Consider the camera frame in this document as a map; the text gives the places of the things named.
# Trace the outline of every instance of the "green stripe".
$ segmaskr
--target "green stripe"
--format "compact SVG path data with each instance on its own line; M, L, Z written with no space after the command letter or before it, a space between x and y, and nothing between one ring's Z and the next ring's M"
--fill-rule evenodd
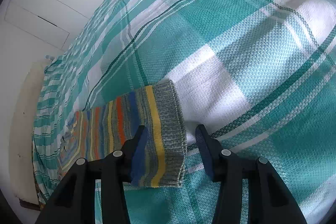
M283 100L275 109L262 117L258 122L249 128L241 131L239 134L229 139L223 140L221 143L226 149L244 143L259 134L271 129L278 121L282 120L293 109L301 105L305 98L323 81L324 77L330 73L330 62L325 59L317 70L315 70L294 92L292 92L286 100Z
M274 161L286 165L284 177L298 203L335 174L335 83L334 74L307 107L268 139L277 151Z
M190 206L191 206L191 208L194 212L196 223L197 224L203 224L201 212L200 212L200 209L198 208L198 204L197 204L196 196L195 196L195 193L194 193L194 189L191 185L190 174L185 174L185 176L184 176L184 187L186 188L188 198L189 198L189 201L190 201Z
M48 179L51 180L51 181L59 182L58 179L51 179L47 174L44 174L44 173L42 173L42 172L39 171L39 170L35 171L35 174L41 175L41 176L43 176L43 177L48 177Z
M55 104L55 98L49 98L47 100L44 100L42 102L37 103L37 110L45 109L48 107L53 107Z
M326 48L330 45L334 37L336 36L336 26L332 29L328 37L324 40L324 42L316 49L316 51L308 58L308 60L293 73L286 81L284 81L279 87L277 87L272 93L270 93L265 99L260 101L250 110L245 112L242 116L235 119L233 122L230 122L228 125L223 128L217 130L216 132L211 134L211 138L218 138L223 136L224 134L232 131L238 126L242 125L244 122L247 122L256 114L260 113L266 106L272 103L275 99L277 99L283 92L285 92L291 85L293 85L311 66L315 63L321 54L326 50ZM188 146L188 151L197 148L197 145L194 143Z
M131 22L129 20L127 5L126 5L126 3L124 1L123 1L123 3L125 5L125 10L126 10L126 18L127 18L127 24L128 24L128 36L132 40L133 37L132 37L132 34L131 34ZM138 49L137 49L137 47L136 47L135 44L133 44L133 49L134 49L135 59L136 59L136 62L137 62L138 68L139 68L139 72L140 72L143 84L144 85L148 85L148 80L147 80L146 74L145 74L145 72L144 72L144 70L142 68L142 64L141 64L141 61L140 61Z

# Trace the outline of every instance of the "yellow stripe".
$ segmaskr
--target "yellow stripe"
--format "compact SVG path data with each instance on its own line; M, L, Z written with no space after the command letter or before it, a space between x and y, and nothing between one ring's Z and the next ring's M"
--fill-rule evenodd
M161 137L161 121L158 114L158 109L156 107L153 87L151 85L145 87L149 108L151 110L152 124L153 124L153 138L157 154L157 173L152 178L152 187L158 187L159 182L166 171L166 161L165 161L165 149L163 147L162 137Z
M110 137L110 150L108 151L111 153L113 151L113 133L112 133L112 106L113 106L113 101L109 102L109 115L107 118L107 126L108 126L108 134Z
M94 123L94 120L93 120L93 116L94 116L94 113L95 113L95 109L92 108L92 111L91 111L91 132L90 132L90 137L91 137L91 144L90 144L90 160L94 160L93 158L93 155L92 155L92 151L93 151L93 139L94 139L94 136L93 136L93 123Z
M74 129L76 127L76 125L77 125L77 119L76 119L75 123L72 125L72 128Z
M79 112L79 115L81 117L81 127L79 129L79 135L78 135L78 147L77 147L77 151L76 153L72 156L71 160L68 161L68 163L62 167L63 171L67 170L67 167L70 165L70 163L72 163L72 161L74 160L74 158L78 155L79 150L81 148L81 140L82 140L82 127L83 127L83 112Z

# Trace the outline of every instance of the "plaid fabric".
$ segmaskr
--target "plaid fabric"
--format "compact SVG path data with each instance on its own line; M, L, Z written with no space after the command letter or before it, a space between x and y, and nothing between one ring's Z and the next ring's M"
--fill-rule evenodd
M79 158L99 160L120 149L141 124L147 128L146 147L134 156L132 185L180 187L186 140L171 81L137 89L102 107L77 111L61 144L61 177Z
M132 223L211 222L219 185L194 145L197 123L241 156L267 157L317 223L336 196L335 3L105 0L46 70L33 138L41 191L48 198L59 182L76 111L166 77L181 102L188 174L180 189L126 191Z

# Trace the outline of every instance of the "white fabric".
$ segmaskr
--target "white fabric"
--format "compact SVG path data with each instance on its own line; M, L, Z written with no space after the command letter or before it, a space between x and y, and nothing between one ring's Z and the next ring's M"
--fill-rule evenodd
M204 45L171 70L179 96L188 145L195 142L195 129L205 124L213 133L251 108L213 50Z
M12 119L9 137L9 175L11 188L18 198L38 204L32 164L32 131L36 107L43 85L43 60L32 64L21 87Z

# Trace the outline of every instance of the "teal plaid blanket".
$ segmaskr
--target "teal plaid blanket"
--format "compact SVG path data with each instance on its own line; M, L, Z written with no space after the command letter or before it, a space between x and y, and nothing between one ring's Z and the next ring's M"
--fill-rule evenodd
M75 111L171 79L188 173L181 188L127 189L132 223L211 222L219 185L204 173L198 123L239 156L267 157L317 223L336 197L335 17L336 0L105 0L45 71L33 135L40 201L59 182Z

